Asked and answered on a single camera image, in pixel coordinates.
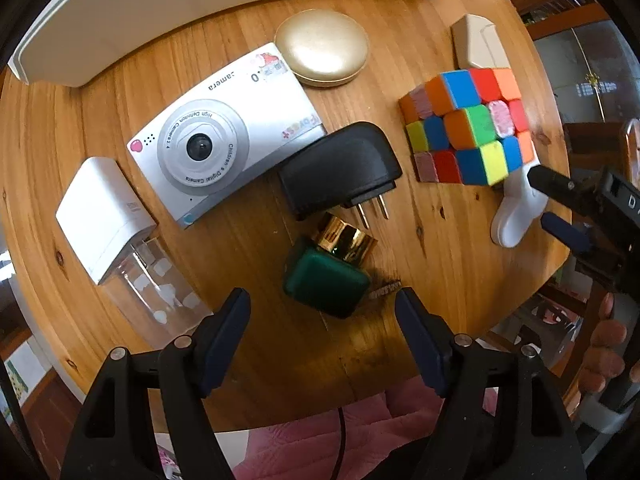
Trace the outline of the person's right hand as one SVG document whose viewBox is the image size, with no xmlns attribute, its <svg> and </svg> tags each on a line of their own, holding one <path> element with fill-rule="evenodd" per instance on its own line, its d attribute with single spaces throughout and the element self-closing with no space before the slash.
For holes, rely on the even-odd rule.
<svg viewBox="0 0 640 480">
<path fill-rule="evenodd" d="M 627 337 L 626 326 L 612 318 L 615 297 L 608 292 L 599 308 L 599 323 L 594 329 L 590 345 L 582 359 L 582 368 L 578 377 L 581 394 L 601 392 L 609 379 L 623 374 L 625 362 L 614 348 Z"/>
</svg>

